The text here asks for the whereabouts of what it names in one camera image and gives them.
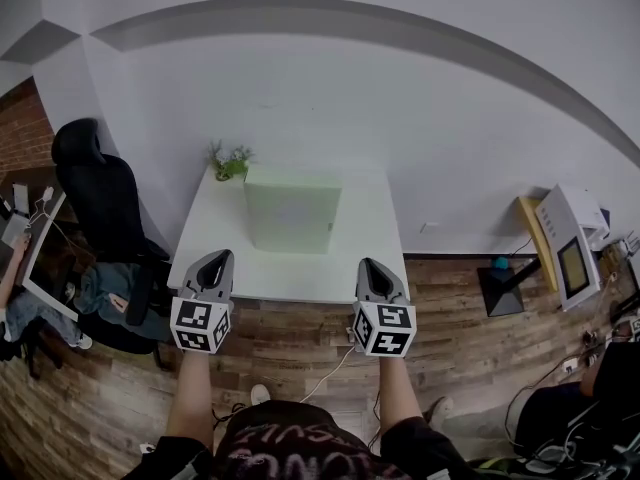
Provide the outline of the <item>wooden desk with white frame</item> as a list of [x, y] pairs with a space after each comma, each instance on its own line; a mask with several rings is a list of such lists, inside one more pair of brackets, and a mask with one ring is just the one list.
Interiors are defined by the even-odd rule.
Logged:
[[58, 229], [56, 221], [65, 203], [66, 195], [55, 181], [7, 178], [0, 183], [0, 272], [13, 252], [1, 241], [9, 218], [13, 213], [28, 217], [30, 245], [15, 285], [77, 321], [76, 312], [64, 301], [66, 277], [77, 265], [77, 249]]

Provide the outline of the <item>person's black printed shirt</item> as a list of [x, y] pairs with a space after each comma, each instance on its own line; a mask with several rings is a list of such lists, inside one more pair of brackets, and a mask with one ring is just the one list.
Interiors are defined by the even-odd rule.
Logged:
[[381, 439], [379, 453], [325, 410], [267, 401], [237, 413], [217, 450], [163, 436], [122, 480], [483, 480], [421, 417]]

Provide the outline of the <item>black pedestal stand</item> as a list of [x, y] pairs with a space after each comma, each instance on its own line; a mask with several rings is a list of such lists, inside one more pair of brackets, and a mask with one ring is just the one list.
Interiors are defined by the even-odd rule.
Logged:
[[488, 317], [500, 317], [524, 312], [519, 285], [541, 268], [541, 261], [534, 259], [518, 272], [512, 268], [482, 267], [477, 275]]

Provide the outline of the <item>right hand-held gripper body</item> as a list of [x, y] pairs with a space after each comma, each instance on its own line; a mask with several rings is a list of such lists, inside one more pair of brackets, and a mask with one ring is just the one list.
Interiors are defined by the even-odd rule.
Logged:
[[358, 301], [352, 326], [356, 350], [369, 357], [405, 357], [416, 335], [411, 305]]

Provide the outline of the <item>silver laptop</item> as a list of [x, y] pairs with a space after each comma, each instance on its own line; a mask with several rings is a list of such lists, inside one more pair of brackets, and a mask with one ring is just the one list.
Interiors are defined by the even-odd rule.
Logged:
[[11, 249], [14, 249], [18, 240], [24, 235], [30, 235], [30, 219], [13, 213], [4, 228], [1, 241]]

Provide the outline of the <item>small potted flower plant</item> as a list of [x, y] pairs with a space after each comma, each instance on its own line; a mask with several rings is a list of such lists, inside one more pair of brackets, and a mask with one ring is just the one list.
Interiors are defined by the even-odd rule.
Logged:
[[209, 163], [214, 170], [216, 180], [220, 182], [236, 176], [245, 176], [252, 157], [253, 151], [243, 145], [231, 150], [225, 149], [221, 141], [209, 145]]

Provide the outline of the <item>pale green box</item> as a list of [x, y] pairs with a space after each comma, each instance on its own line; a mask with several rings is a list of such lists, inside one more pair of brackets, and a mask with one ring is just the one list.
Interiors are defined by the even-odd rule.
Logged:
[[327, 172], [252, 164], [243, 183], [249, 230], [262, 251], [325, 254], [342, 193]]

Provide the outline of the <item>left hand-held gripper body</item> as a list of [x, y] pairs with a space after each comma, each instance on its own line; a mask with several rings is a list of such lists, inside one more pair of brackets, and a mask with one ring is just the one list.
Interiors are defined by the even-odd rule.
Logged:
[[233, 307], [223, 291], [174, 297], [170, 329], [176, 346], [183, 351], [216, 354], [231, 330]]

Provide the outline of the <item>teal jacket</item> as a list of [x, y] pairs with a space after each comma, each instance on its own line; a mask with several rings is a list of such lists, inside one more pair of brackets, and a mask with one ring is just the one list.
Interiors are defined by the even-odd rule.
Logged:
[[139, 265], [130, 263], [95, 263], [81, 277], [80, 291], [74, 302], [78, 313], [96, 313], [110, 324], [142, 335], [141, 327], [127, 324], [125, 313], [117, 309], [110, 298], [115, 295], [128, 303], [139, 270]]

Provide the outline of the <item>black office chair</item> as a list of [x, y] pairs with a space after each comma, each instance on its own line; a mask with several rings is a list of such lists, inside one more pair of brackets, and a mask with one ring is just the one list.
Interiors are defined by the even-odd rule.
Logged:
[[166, 370], [159, 346], [171, 340], [167, 286], [170, 255], [145, 235], [131, 168], [123, 159], [101, 151], [98, 122], [90, 117], [73, 120], [56, 132], [51, 158], [82, 234], [96, 254], [94, 264], [140, 266], [130, 301], [126, 303], [115, 295], [110, 298], [116, 308], [125, 313], [126, 323], [140, 326], [143, 334], [110, 324], [96, 313], [78, 313], [74, 302], [86, 271], [71, 302], [78, 315], [79, 328], [107, 347], [152, 355], [157, 367]]

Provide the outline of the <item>person's right forearm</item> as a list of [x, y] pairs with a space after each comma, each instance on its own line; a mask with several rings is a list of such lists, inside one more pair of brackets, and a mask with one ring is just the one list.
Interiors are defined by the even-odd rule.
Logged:
[[422, 417], [405, 360], [381, 357], [379, 372], [381, 433], [404, 420]]

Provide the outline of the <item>white machine with screen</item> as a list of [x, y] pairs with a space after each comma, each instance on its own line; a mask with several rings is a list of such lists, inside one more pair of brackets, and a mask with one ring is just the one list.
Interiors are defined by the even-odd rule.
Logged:
[[567, 311], [601, 290], [595, 259], [610, 233], [595, 198], [585, 189], [558, 184], [535, 209], [550, 248], [561, 297]]

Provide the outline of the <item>person's left forearm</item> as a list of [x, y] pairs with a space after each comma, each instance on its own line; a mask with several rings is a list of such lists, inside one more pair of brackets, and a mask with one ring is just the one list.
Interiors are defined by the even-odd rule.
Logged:
[[213, 450], [213, 414], [209, 356], [187, 351], [180, 365], [166, 436], [190, 438]]

